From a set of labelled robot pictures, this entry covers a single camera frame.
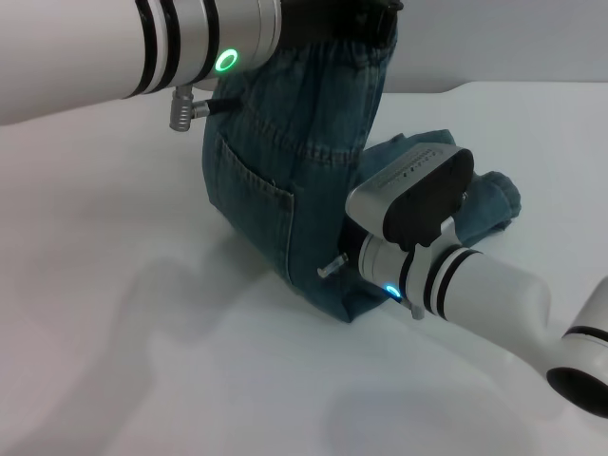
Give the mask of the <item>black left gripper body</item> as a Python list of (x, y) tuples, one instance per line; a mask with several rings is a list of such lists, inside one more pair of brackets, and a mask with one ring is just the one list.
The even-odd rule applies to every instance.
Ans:
[(281, 0), (279, 48), (348, 40), (386, 47), (397, 29), (402, 0)]

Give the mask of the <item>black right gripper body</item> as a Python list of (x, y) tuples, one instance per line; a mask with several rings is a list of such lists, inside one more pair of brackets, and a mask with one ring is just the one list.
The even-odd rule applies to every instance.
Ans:
[(367, 231), (359, 226), (351, 218), (343, 220), (340, 237), (338, 240), (339, 254), (345, 258), (345, 263), (339, 269), (339, 274), (361, 280), (359, 269), (359, 256)]

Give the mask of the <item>blue denim shorts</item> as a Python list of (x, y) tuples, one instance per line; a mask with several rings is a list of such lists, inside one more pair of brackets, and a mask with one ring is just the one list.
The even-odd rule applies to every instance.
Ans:
[(348, 194), (414, 145), (454, 141), (440, 129), (368, 146), (396, 46), (391, 37), (280, 49), (218, 80), (214, 97), (240, 107), (205, 125), (210, 202), (297, 294), (346, 323), (389, 298), (348, 269), (318, 274), (339, 254)]

